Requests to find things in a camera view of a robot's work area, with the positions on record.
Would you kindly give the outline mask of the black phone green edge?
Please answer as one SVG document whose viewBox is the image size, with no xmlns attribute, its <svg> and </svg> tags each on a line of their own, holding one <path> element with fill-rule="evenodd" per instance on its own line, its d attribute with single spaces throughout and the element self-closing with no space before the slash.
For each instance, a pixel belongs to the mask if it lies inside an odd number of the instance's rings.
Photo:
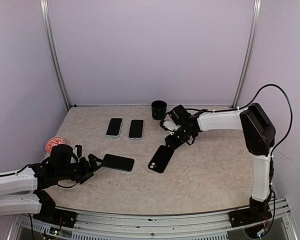
<svg viewBox="0 0 300 240">
<path fill-rule="evenodd" d="M 131 172 L 134 166 L 135 160 L 128 157 L 106 154 L 103 158 L 102 165 L 106 168 Z"/>
</svg>

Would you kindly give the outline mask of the black phone case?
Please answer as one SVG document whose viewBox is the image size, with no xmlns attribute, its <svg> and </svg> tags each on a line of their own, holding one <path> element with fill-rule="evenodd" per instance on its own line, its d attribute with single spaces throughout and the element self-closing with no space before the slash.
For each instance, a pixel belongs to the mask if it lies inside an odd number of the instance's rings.
<svg viewBox="0 0 300 240">
<path fill-rule="evenodd" d="M 160 145 L 151 161 L 148 164 L 148 168 L 154 172 L 162 174 L 169 161 L 174 154 L 174 150 L 168 146 Z"/>
</svg>

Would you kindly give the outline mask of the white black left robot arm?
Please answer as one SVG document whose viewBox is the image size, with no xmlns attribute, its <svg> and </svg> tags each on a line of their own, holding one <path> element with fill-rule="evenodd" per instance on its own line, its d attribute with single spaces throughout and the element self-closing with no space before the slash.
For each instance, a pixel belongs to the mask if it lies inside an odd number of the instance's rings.
<svg viewBox="0 0 300 240">
<path fill-rule="evenodd" d="M 0 217 L 31 214 L 56 222 L 60 211 L 46 189 L 65 180 L 83 184 L 103 166 L 101 159 L 93 154 L 83 157 L 81 150 L 80 145 L 59 144 L 40 163 L 0 173 Z"/>
</svg>

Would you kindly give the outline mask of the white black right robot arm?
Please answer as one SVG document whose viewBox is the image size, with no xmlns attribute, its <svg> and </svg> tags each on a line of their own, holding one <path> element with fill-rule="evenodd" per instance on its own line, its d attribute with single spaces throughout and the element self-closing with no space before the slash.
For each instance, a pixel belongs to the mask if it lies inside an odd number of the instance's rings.
<svg viewBox="0 0 300 240">
<path fill-rule="evenodd" d="M 169 134 L 164 139 L 168 160 L 183 144 L 191 146 L 200 133 L 221 130 L 243 133 L 253 163 L 253 188 L 245 216 L 250 222 L 258 221 L 268 211 L 270 200 L 276 198 L 273 153 L 288 137 L 291 129 L 287 129 L 282 139 L 275 142 L 275 126 L 254 100 L 236 109 L 195 109 L 194 114 L 190 114 L 189 108 L 178 105 L 165 115 L 170 119 L 161 119 L 159 126 Z"/>
</svg>

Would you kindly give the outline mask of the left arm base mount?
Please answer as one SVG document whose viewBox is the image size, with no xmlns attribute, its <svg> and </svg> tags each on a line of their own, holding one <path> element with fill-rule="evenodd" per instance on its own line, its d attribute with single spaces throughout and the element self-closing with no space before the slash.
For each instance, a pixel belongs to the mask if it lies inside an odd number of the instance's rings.
<svg viewBox="0 0 300 240">
<path fill-rule="evenodd" d="M 77 220 L 77 213 L 60 208 L 43 208 L 33 218 L 45 223 L 58 225 L 59 227 L 74 228 Z"/>
</svg>

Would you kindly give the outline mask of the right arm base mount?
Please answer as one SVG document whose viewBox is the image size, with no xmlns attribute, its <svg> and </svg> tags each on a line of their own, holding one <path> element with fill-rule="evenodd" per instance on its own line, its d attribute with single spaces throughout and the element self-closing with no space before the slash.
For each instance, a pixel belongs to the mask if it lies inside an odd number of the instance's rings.
<svg viewBox="0 0 300 240">
<path fill-rule="evenodd" d="M 266 210 L 262 213 L 253 213 L 250 208 L 237 209 L 228 213 L 230 224 L 232 228 L 250 225 L 258 222 L 265 221 L 272 218 L 270 210 Z"/>
</svg>

